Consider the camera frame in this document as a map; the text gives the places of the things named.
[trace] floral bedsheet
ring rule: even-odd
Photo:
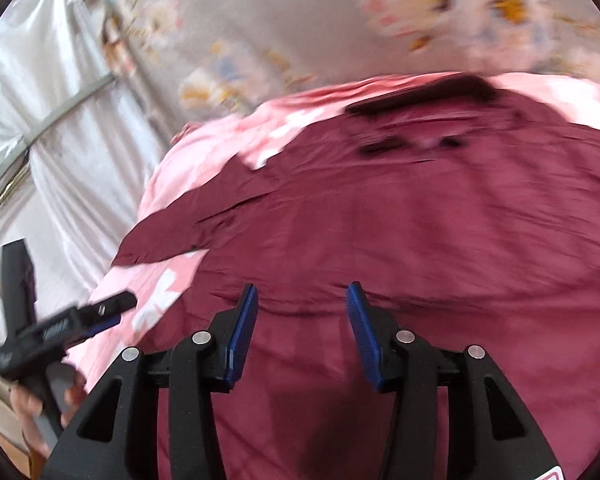
[[[105,1],[100,41],[112,68],[143,74],[173,132],[388,73],[534,72],[600,83],[591,0]]]

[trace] wooden floor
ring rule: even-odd
[[[29,456],[21,452],[0,434],[0,446],[20,472],[29,477]]]

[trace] red fabric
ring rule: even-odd
[[[234,157],[123,241],[116,265],[210,248],[145,351],[258,287],[244,375],[214,397],[232,480],[377,476],[393,399],[363,378],[353,280],[430,343],[484,346],[567,478],[600,449],[600,132],[468,80],[312,124],[260,170]]]

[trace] metal screw head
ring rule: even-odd
[[[193,339],[193,342],[196,345],[203,345],[211,341],[211,334],[205,330],[202,330],[200,332],[196,332],[191,339]]]
[[[478,345],[471,345],[468,349],[469,355],[474,359],[482,359],[487,352],[484,351],[484,348]]]
[[[135,346],[130,346],[122,351],[122,358],[125,361],[133,361],[140,355],[140,351]]]
[[[413,343],[416,341],[415,334],[410,330],[400,330],[400,332],[395,335],[395,338],[401,343]]]

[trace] human hand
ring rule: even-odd
[[[84,375],[76,370],[74,385],[64,391],[64,402],[71,407],[68,412],[62,414],[60,419],[64,428],[69,424],[69,421],[87,396],[84,389],[86,383],[87,379]],[[16,384],[11,388],[11,407],[22,425],[24,440],[31,449],[48,458],[51,449],[43,440],[34,421],[34,418],[42,413],[42,401],[23,386]]]

